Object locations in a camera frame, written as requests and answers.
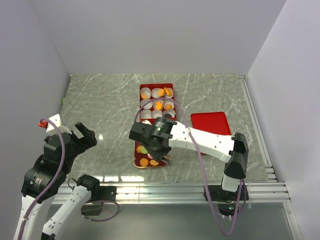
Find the silver slotted tongs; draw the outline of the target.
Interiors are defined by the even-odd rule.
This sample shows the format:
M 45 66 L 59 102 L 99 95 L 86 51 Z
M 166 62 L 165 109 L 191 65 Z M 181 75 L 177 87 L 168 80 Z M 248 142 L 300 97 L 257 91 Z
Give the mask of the silver slotted tongs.
M 161 158 L 161 161 L 164 162 L 167 166 L 172 166 L 172 160 L 169 156 L 165 155 Z

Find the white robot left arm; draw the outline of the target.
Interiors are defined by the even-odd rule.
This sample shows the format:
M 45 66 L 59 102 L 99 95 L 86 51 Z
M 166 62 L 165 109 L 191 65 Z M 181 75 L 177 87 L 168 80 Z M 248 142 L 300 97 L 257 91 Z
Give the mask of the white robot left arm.
M 46 130 L 43 154 L 24 175 L 21 189 L 22 206 L 15 231 L 15 240 L 59 240 L 67 223 L 81 213 L 82 206 L 100 197 L 100 181 L 84 174 L 76 180 L 71 194 L 59 210 L 47 217 L 60 186 L 71 172 L 75 158 L 97 145 L 96 134 L 81 122 L 75 124 L 82 137 L 63 124 L 56 114 L 41 119 L 39 127 Z

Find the large round waffle biscuit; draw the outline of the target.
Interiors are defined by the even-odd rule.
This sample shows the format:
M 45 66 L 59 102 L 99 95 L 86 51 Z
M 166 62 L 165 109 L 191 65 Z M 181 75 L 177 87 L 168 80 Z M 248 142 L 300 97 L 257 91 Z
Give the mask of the large round waffle biscuit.
M 146 93 L 141 93 L 140 96 L 141 96 L 142 99 L 148 99 L 149 98 Z

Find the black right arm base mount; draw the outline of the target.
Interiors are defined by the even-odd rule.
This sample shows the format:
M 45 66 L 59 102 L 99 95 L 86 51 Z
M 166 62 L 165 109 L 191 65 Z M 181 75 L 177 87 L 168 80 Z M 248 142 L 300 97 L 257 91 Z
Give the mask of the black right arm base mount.
M 208 190 L 211 200 L 218 202 L 217 208 L 219 213 L 222 216 L 233 217 L 236 211 L 239 187 L 236 192 L 229 192 L 224 191 L 220 185 L 209 185 Z M 238 214 L 244 210 L 247 200 L 249 200 L 247 186 L 242 184 L 239 201 L 243 201 L 243 203 L 242 205 L 239 204 Z

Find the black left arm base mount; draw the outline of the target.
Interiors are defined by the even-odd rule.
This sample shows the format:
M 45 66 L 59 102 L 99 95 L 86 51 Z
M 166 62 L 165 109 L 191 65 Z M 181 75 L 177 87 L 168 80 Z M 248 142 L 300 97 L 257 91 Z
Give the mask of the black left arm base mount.
M 89 218 L 110 218 L 119 212 L 116 194 L 116 186 L 101 185 L 94 197 L 81 207 L 81 214 Z

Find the red box lid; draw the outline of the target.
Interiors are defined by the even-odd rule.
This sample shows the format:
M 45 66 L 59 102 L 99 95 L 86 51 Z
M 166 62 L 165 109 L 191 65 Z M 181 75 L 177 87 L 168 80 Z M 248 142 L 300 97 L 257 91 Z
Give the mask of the red box lid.
M 194 129 L 224 136 L 232 134 L 223 111 L 192 113 L 190 119 Z

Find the black white sandwich cookie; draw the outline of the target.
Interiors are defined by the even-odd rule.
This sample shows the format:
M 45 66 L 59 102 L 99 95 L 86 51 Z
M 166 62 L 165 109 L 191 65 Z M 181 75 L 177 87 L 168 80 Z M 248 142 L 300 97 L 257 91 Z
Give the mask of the black white sandwich cookie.
M 170 113 L 165 113 L 163 116 L 165 118 L 173 118 L 173 116 Z

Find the orange round cookie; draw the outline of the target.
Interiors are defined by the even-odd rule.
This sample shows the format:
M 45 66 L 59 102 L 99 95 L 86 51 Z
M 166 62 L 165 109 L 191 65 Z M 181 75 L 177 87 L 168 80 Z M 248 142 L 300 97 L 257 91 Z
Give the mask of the orange round cookie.
M 158 92 L 157 92 L 158 96 L 161 98 L 165 95 L 165 91 L 164 89 L 159 89 Z

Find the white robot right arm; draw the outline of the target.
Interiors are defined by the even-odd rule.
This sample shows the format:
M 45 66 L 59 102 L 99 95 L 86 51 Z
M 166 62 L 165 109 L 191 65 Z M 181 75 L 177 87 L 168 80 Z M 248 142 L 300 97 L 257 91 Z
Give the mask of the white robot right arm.
M 225 163 L 220 194 L 231 200 L 238 193 L 240 181 L 246 178 L 249 147 L 244 134 L 220 135 L 168 119 L 156 118 L 153 124 L 135 122 L 129 139 L 140 143 L 157 162 L 172 149 L 188 149 L 217 158 Z

